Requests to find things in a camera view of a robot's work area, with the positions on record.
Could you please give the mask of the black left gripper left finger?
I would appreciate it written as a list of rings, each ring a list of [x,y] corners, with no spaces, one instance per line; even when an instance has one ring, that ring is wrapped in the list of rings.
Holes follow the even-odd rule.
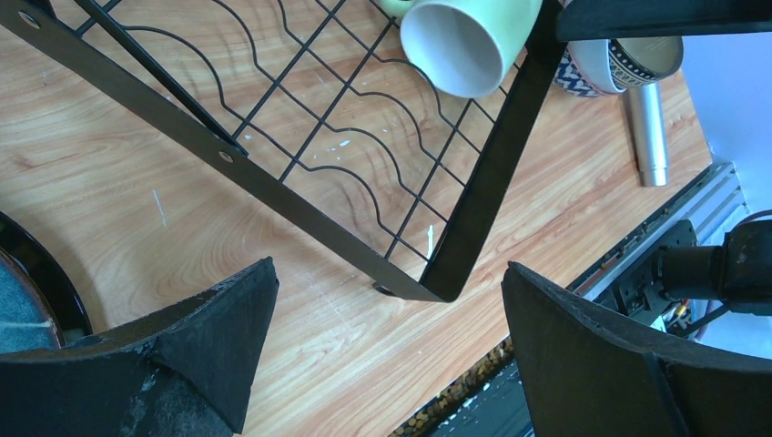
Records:
[[[279,281],[265,258],[208,290],[59,350],[1,358],[4,436],[243,431]]]

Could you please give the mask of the light green mug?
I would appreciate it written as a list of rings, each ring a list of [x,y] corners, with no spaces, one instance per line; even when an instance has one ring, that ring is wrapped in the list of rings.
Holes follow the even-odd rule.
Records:
[[[432,85],[462,98],[486,97],[502,84],[536,23],[538,0],[379,2],[397,18],[407,60]]]

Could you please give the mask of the patterned ceramic bowl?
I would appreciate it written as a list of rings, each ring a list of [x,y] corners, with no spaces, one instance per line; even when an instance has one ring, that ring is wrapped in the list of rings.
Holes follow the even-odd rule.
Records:
[[[610,39],[612,78],[620,88],[646,86],[673,75],[682,65],[681,36]]]

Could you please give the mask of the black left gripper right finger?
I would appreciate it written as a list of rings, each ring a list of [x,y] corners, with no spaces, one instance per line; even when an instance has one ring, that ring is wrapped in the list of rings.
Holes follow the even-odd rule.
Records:
[[[771,362],[655,330],[512,262],[503,302],[539,436],[768,436]]]

